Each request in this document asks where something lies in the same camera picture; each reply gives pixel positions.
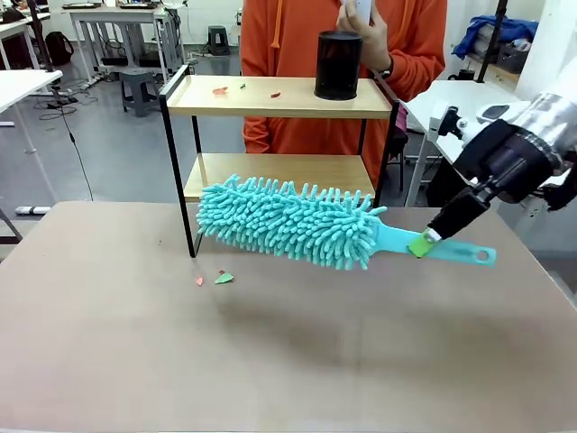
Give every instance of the finger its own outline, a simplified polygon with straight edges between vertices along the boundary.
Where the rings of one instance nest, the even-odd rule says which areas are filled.
[[[371,5],[371,19],[375,25],[385,25],[385,21],[382,19],[382,16],[380,16],[379,9],[374,0]]]
[[[349,21],[349,24],[353,30],[359,33],[362,37],[367,36],[368,32],[370,31],[370,27],[366,23],[363,23],[357,14],[357,6],[355,1],[347,0],[344,10],[346,12],[346,17]]]
[[[342,5],[341,9],[339,10],[339,17],[336,20],[336,29],[340,30],[341,32],[356,32],[349,24],[349,19],[346,17],[344,5]]]

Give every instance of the person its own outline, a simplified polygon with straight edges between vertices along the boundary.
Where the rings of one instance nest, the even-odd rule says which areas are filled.
[[[357,32],[363,38],[360,77],[382,74],[408,101],[444,69],[447,0],[373,0],[371,24],[355,0],[244,0],[241,63],[245,76],[315,77],[318,34]],[[374,185],[388,122],[370,120],[363,160]],[[358,151],[361,120],[247,117],[248,153],[346,154]]]

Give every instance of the smartphone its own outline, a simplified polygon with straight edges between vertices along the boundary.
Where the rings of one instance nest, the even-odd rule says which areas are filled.
[[[357,4],[357,13],[361,17],[364,23],[369,23],[371,20],[371,4],[372,0],[354,0]]]

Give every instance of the gray plastic stool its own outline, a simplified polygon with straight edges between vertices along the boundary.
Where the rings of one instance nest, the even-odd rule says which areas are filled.
[[[229,56],[231,54],[226,29],[222,25],[208,27],[208,51],[213,56]]]
[[[124,83],[130,87],[131,95],[126,95]],[[148,93],[147,84],[152,86],[154,95]],[[159,88],[154,81],[154,75],[147,69],[124,69],[120,72],[120,89],[123,94],[123,110],[133,108],[136,117],[145,117],[146,110],[160,106]]]

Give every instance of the chenille bristle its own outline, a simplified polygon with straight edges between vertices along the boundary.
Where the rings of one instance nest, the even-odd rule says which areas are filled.
[[[377,215],[386,210],[369,210],[371,196],[361,202],[360,191],[352,196],[332,188],[318,194],[316,185],[308,192],[308,184],[299,195],[293,182],[240,181],[233,175],[224,185],[203,190],[200,233],[248,251],[336,269],[350,270],[356,263],[367,269]]]

